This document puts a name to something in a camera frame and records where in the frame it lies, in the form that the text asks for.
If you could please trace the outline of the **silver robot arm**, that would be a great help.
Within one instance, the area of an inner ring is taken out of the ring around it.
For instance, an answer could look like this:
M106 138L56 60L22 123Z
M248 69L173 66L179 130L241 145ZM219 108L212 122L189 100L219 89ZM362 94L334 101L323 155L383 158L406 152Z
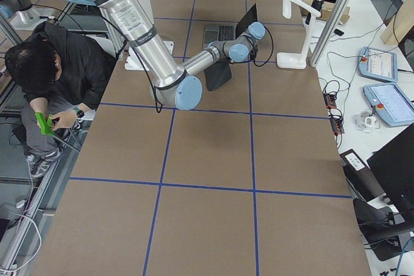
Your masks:
M235 40L215 41L178 64L138 0L66 1L105 9L143 62L143 67L153 73L151 88L155 101L180 110L191 110L199 104L202 97L199 72L223 58L236 63L244 61L265 35L265 27L253 22Z

